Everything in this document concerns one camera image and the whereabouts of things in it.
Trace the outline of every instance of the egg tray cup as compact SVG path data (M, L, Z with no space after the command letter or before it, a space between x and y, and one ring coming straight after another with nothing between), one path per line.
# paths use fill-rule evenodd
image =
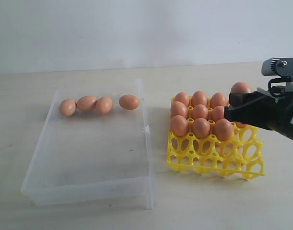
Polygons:
M257 138L258 128L246 126L239 128L232 122L234 135L226 141L220 141L213 134L215 122L209 120L211 132L208 137L196 138L192 132L194 120L191 118L193 107L188 106L189 133L184 137L177 137L169 130L167 145L167 163L175 171L194 169L199 174L217 171L220 176L227 177L234 173L241 173L244 179L254 179L264 174L264 162L262 160L261 148L263 142ZM248 155L249 149L256 149L253 154Z

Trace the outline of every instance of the white wall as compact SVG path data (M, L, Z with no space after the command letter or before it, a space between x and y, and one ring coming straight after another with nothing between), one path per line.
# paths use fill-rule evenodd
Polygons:
M293 56L293 0L0 0L0 73Z

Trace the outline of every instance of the egg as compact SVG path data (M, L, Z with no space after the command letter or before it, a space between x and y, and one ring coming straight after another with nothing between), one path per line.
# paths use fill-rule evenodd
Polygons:
M231 88L231 93L250 93L252 88L245 82L237 82Z
M208 108L206 106L204 106L203 104L198 104L192 110L192 118L194 120L198 119L198 118L204 118L204 119L208 120L208 118L209 118Z
M183 103L186 107L189 106L190 104L190 97L187 93L185 92L180 92L177 94L174 98L174 102L181 102Z
M216 122L224 118L224 106L217 106L212 110L211 119Z
M183 137L189 132L189 122L181 115L176 115L170 122L171 131L177 137Z
M124 109L133 110L139 107L140 100L135 95L127 94L121 96L118 103Z
M113 101L110 97L102 97L97 101L95 110L99 114L104 115L111 111L112 105L113 105Z
M236 124L236 126L237 126L238 128L245 128L245 127L248 126L248 125L242 124L241 122L238 122L238 121L235 121L234 123Z
M222 92L217 92L214 94L210 100L210 107L215 108L219 105L227 106L228 98Z
M77 108L81 111L90 111L95 109L97 97L95 96L84 96L77 102Z
M208 103L208 97L207 94L203 91L196 91L191 98L191 104L192 107L195 107L198 104L203 104L204 106L207 106Z
M66 99L61 102L59 112L63 116L71 116L76 112L76 102L74 99Z
M196 138L206 138L210 134L210 124L204 118L198 118L192 124L192 131Z
M185 119L188 119L188 109L181 102L173 102L171 105L171 116L181 115Z
M213 133L219 140L224 141L232 137L234 128L228 120L221 119L214 124Z

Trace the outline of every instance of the table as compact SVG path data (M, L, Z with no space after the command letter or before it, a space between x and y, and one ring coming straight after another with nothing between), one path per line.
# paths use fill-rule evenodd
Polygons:
M185 67L0 75L0 229L293 229L293 142L260 130L265 173L251 181L174 172L166 163L171 97L228 94L237 81L266 88L260 62ZM133 81L145 85L157 207L144 197L36 207L20 192L58 88Z

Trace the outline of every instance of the clear plastic container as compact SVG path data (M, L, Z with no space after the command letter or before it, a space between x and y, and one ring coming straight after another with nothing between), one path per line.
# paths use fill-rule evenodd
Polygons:
M140 99L135 110L118 104L124 94ZM109 96L110 113L59 114L66 98ZM140 79L118 85L94 85L55 93L22 192L37 205L52 205L119 196L145 195L153 208L150 129Z

